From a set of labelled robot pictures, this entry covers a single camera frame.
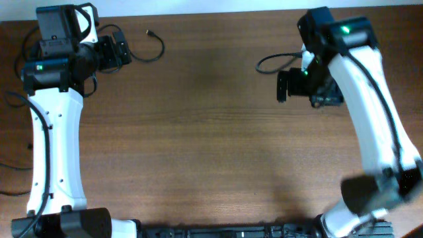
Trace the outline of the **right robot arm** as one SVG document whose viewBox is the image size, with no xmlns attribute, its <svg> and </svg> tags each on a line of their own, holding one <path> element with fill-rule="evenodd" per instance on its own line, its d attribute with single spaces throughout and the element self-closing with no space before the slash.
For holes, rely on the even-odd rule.
<svg viewBox="0 0 423 238">
<path fill-rule="evenodd" d="M 364 170 L 342 181 L 341 199 L 314 219 L 311 235 L 372 234 L 380 218 L 421 193 L 422 158 L 395 108 L 369 20 L 335 20 L 319 7 L 309 9 L 297 27 L 302 65 L 278 73 L 277 100 L 307 97 L 314 108 L 345 104 Z"/>
</svg>

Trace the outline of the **black cable double coil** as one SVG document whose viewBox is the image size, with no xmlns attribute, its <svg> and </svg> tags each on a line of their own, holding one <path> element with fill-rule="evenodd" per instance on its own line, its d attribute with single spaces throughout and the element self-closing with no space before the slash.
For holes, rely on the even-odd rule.
<svg viewBox="0 0 423 238">
<path fill-rule="evenodd" d="M 35 34 L 40 28 L 38 26 L 34 27 L 33 29 L 30 30 L 29 33 L 26 34 L 26 36 L 24 37 L 24 40 L 22 41 L 21 44 L 21 49 L 19 54 L 16 56 L 15 60 L 14 60 L 14 64 L 13 64 L 13 70 L 15 73 L 15 76 L 17 79 L 20 79 L 20 74 L 18 71 L 18 66 L 19 66 L 19 61 L 20 59 L 23 59 L 24 61 L 27 60 L 27 56 L 26 56 L 26 44 L 27 42 L 30 40 L 30 37 Z"/>
</svg>

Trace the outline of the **black cable long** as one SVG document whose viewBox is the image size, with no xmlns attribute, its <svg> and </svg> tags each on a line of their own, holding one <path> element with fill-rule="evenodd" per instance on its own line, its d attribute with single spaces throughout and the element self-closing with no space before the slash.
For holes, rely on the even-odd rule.
<svg viewBox="0 0 423 238">
<path fill-rule="evenodd" d="M 32 151 L 33 150 L 33 144 L 29 143 L 27 145 L 27 149 Z M 16 166 L 7 165 L 7 164 L 4 164 L 4 163 L 1 163 L 1 166 L 4 167 L 4 168 L 7 168 L 7 169 L 15 170 L 15 171 L 30 171 L 30 170 L 33 169 L 33 167 L 16 167 Z M 28 191 L 20 191 L 20 192 L 10 192 L 10 191 L 5 191 L 5 190 L 1 191 L 1 195 L 9 196 L 9 197 L 26 196 L 26 195 L 29 195 L 29 194 L 30 194 L 29 190 Z"/>
</svg>

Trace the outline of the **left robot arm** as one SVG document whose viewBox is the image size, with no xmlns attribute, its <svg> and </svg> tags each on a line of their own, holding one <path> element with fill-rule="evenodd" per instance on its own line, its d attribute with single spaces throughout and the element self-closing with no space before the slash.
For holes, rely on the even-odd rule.
<svg viewBox="0 0 423 238">
<path fill-rule="evenodd" d="M 13 237 L 141 237 L 136 219 L 114 219 L 88 208 L 79 161 L 79 125 L 85 81 L 116 67 L 120 55 L 98 37 L 90 3 L 36 10 L 41 39 L 21 50 L 21 101 L 30 108 L 33 174 L 26 216 L 11 222 Z"/>
</svg>

